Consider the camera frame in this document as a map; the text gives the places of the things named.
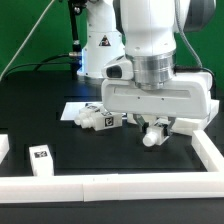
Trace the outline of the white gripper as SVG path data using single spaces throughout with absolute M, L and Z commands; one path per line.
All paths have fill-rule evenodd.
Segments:
M 166 136 L 172 135 L 176 118 L 201 119 L 211 111 L 212 76 L 207 72 L 178 73 L 161 89 L 142 90 L 133 81 L 105 79 L 102 83 L 104 107 L 112 112 L 132 113 L 141 131 L 145 120 L 139 114 L 168 116 Z

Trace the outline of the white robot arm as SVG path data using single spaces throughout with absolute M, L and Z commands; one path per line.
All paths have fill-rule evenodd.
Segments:
M 174 35 L 201 30 L 215 9 L 216 0 L 87 0 L 80 73 L 102 81 L 111 112 L 206 118 L 212 75 L 175 65 Z

